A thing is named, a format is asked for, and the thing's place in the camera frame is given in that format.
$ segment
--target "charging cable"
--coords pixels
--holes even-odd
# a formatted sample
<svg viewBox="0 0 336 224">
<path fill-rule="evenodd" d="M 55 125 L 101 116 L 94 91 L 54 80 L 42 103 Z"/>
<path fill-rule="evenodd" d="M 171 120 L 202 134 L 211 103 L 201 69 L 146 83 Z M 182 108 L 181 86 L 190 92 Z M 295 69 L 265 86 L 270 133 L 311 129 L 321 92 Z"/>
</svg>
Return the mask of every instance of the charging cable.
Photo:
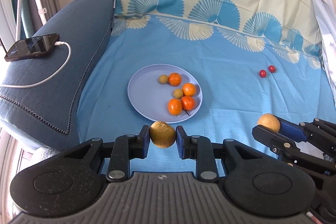
<svg viewBox="0 0 336 224">
<path fill-rule="evenodd" d="M 53 78 L 56 74 L 58 74 L 62 70 L 62 68 L 64 68 L 64 66 L 68 63 L 68 61 L 70 59 L 70 56 L 71 56 L 71 47 L 68 43 L 63 42 L 63 41 L 57 41 L 55 43 L 55 46 L 59 46 L 59 45 L 63 45 L 63 44 L 66 45 L 69 49 L 68 57 L 65 60 L 65 62 L 63 63 L 63 65 L 61 65 L 61 67 L 57 71 L 55 71 L 52 75 L 50 75 L 48 78 L 46 78 L 46 79 L 44 79 L 44 80 L 42 80 L 38 83 L 31 84 L 31 85 L 0 85 L 0 87 L 2 87 L 2 88 L 19 88 L 19 89 L 32 88 L 34 86 L 41 85 L 41 84 L 47 82 L 48 80 L 50 80 L 51 78 Z"/>
</svg>

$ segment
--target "smartphone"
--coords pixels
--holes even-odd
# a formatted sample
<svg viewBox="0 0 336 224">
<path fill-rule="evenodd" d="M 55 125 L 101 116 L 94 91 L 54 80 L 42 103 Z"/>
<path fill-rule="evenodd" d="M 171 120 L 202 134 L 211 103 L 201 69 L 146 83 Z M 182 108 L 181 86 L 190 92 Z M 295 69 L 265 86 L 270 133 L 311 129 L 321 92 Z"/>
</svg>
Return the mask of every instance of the smartphone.
<svg viewBox="0 0 336 224">
<path fill-rule="evenodd" d="M 53 33 L 16 41 L 7 52 L 5 60 L 9 62 L 45 56 L 58 40 L 59 34 Z"/>
</svg>

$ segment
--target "metal bolt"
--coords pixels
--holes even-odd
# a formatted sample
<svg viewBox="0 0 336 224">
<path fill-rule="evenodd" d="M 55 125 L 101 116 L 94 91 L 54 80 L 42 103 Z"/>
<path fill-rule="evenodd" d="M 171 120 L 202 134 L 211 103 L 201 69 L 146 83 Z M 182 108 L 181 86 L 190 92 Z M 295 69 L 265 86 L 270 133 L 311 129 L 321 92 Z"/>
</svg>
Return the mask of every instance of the metal bolt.
<svg viewBox="0 0 336 224">
<path fill-rule="evenodd" d="M 109 172 L 109 178 L 110 179 L 121 179 L 125 176 L 125 173 L 120 170 L 113 170 Z"/>
<path fill-rule="evenodd" d="M 201 178 L 206 180 L 212 180 L 217 178 L 217 174 L 212 171 L 204 171 L 201 173 Z"/>
</svg>

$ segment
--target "orange fruit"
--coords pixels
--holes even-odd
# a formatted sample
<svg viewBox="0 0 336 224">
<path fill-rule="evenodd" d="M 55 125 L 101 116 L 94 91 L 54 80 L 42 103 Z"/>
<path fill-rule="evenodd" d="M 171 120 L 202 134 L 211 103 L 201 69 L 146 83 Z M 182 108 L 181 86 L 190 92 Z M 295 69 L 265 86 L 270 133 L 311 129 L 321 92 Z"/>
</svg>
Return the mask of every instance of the orange fruit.
<svg viewBox="0 0 336 224">
<path fill-rule="evenodd" d="M 178 86 L 182 82 L 182 77 L 177 72 L 173 72 L 168 77 L 168 83 L 172 86 Z"/>
<path fill-rule="evenodd" d="M 196 87 L 192 83 L 185 83 L 182 86 L 184 96 L 194 96 L 196 93 Z"/>
<path fill-rule="evenodd" d="M 179 115 L 182 112 L 182 103 L 179 99 L 171 99 L 168 102 L 168 111 L 172 115 Z"/>
<path fill-rule="evenodd" d="M 182 108 L 187 111 L 193 110 L 196 105 L 195 99 L 191 96 L 183 96 L 181 103 Z"/>
</svg>

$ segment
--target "plate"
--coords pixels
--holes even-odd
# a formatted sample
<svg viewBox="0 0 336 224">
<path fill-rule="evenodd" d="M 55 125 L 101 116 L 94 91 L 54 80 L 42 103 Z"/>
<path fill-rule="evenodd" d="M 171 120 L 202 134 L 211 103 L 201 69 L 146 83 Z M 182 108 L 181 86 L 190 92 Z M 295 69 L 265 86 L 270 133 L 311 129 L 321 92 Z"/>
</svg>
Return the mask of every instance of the plate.
<svg viewBox="0 0 336 224">
<path fill-rule="evenodd" d="M 177 72 L 182 76 L 182 83 L 179 86 L 160 84 L 160 75 L 169 76 Z M 173 91 L 182 88 L 185 83 L 192 83 L 196 87 L 195 108 L 189 111 L 182 111 L 179 115 L 171 115 L 168 112 L 167 104 L 173 97 Z M 130 79 L 127 87 L 128 98 L 137 112 L 152 121 L 163 121 L 175 123 L 188 120 L 196 114 L 202 104 L 202 90 L 196 79 L 187 71 L 172 65 L 155 64 L 138 70 Z"/>
</svg>

